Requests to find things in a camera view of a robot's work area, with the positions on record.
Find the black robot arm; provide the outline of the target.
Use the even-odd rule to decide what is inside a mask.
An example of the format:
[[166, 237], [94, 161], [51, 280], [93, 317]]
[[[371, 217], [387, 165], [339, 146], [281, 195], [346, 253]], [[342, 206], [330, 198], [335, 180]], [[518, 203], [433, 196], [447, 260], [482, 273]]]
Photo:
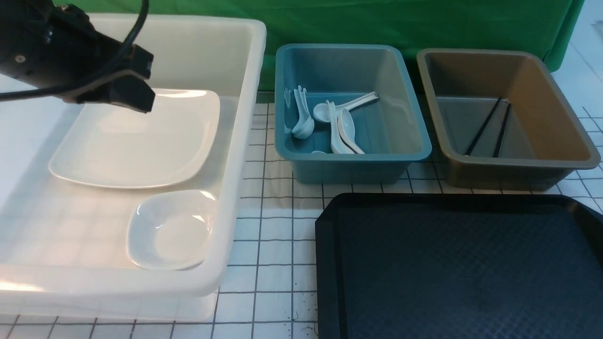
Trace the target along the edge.
[[141, 2], [123, 41], [98, 32], [74, 4], [3, 0], [0, 11], [1, 74], [33, 86], [3, 92], [3, 102], [54, 97], [76, 105], [152, 110], [155, 92], [147, 80], [154, 56], [134, 43], [146, 21], [149, 1]]

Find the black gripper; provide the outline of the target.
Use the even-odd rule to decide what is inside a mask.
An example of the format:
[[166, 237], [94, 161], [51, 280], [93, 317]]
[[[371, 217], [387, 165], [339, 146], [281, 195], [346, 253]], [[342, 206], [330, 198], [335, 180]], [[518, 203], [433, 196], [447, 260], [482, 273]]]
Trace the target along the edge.
[[28, 91], [4, 92], [2, 101], [61, 97], [87, 90], [120, 64], [121, 71], [132, 75], [84, 92], [75, 102], [148, 113], [155, 92], [144, 80], [151, 77], [153, 61], [154, 55], [145, 48], [134, 44], [128, 51], [127, 41], [97, 32], [77, 6], [1, 6], [1, 74], [33, 86]]

